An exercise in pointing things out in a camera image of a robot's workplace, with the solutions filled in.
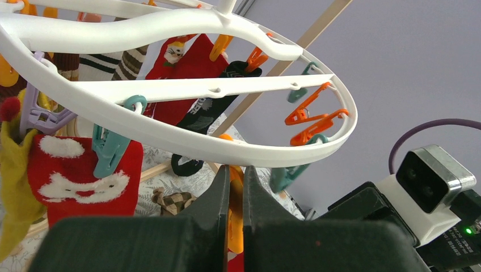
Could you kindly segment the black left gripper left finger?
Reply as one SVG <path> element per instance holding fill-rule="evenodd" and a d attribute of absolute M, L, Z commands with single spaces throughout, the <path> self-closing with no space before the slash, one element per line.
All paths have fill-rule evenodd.
<path fill-rule="evenodd" d="M 84 217 L 48 231 L 30 271 L 226 271 L 230 171 L 175 216 Z"/>

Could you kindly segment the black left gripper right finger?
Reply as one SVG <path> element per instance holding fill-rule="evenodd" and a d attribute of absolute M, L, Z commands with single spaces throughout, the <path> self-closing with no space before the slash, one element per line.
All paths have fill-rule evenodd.
<path fill-rule="evenodd" d="M 245 271 L 427 271 L 402 230 L 384 220 L 299 220 L 244 172 Z"/>

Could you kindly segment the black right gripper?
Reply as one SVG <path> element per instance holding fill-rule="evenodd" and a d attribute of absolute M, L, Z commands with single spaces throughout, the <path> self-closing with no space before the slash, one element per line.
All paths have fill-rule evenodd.
<path fill-rule="evenodd" d="M 469 271 L 480 263 L 480 231 L 474 225 L 480 222 L 480 195 L 469 189 L 460 193 L 450 207 L 460 218 L 451 227 L 428 244 L 420 245 L 405 220 L 387 197 L 372 182 L 365 182 L 340 198 L 321 215 L 322 219 L 387 221 L 398 226 L 432 271 Z"/>

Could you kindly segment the red cat sock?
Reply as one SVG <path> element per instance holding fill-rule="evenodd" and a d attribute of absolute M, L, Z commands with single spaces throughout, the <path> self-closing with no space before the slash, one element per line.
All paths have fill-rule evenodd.
<path fill-rule="evenodd" d="M 227 258 L 227 272 L 244 272 L 244 253 L 229 252 Z"/>

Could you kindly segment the yellow orange clothes peg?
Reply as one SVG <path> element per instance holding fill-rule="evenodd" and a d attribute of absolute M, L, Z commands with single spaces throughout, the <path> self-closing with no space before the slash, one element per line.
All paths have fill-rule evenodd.
<path fill-rule="evenodd" d="M 243 242 L 243 179 L 241 167 L 229 165 L 230 195 L 227 229 L 227 247 L 235 254 L 244 251 Z"/>

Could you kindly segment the red santa sock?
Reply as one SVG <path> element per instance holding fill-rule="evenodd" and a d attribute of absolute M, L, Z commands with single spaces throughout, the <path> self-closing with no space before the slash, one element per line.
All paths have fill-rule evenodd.
<path fill-rule="evenodd" d="M 80 216 L 133 216 L 144 149 L 131 141 L 113 174 L 98 178 L 92 140 L 36 135 L 28 155 L 28 182 L 46 206 L 48 225 Z"/>

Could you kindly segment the lilac clothes peg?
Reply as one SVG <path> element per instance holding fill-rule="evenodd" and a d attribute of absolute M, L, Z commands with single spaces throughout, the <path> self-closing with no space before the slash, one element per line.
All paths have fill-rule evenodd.
<path fill-rule="evenodd" d="M 25 137 L 31 129 L 37 129 L 46 135 L 53 135 L 77 116 L 66 108 L 58 113 L 42 108 L 38 104 L 39 94 L 40 91 L 30 82 L 27 82 L 19 124 L 19 135 L 21 137 Z"/>

